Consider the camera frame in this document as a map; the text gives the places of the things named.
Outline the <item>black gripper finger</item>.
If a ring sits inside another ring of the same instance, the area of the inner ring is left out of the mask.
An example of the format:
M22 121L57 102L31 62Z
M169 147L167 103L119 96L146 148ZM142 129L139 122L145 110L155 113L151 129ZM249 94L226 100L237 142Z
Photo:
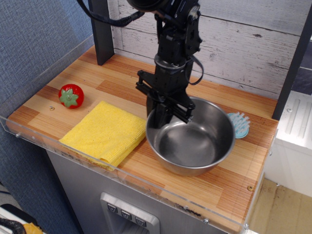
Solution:
M153 109L157 107L157 102L152 98L147 96L146 100L146 109L147 109L147 116L152 112Z
M168 124L173 117L172 110L164 104L157 104L154 109L154 128L160 129Z

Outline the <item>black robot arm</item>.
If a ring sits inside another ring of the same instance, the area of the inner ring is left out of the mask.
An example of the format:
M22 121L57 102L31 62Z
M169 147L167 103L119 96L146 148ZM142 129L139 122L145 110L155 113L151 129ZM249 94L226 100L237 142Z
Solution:
M78 4L93 20L110 26L124 27L152 12L156 20L158 52L155 72L138 71L136 88L147 96L147 115L153 127L160 129L172 117L185 123L193 119L195 104L186 93L191 83L193 64L201 65L194 56L200 50L202 39L198 25L200 5L196 0L130 0L137 12L118 20L90 11L83 1Z

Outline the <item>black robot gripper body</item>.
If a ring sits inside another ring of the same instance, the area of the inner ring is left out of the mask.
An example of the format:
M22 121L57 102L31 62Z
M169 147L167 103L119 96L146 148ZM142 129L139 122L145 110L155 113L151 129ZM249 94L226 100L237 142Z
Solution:
M143 70L138 71L139 80L136 88L153 98L157 104L169 106L173 116L189 123L193 120L192 111L195 109L195 104L187 95L186 88L192 84L190 75L194 62L196 58L190 56L181 64L174 65L156 55L155 72L152 74Z

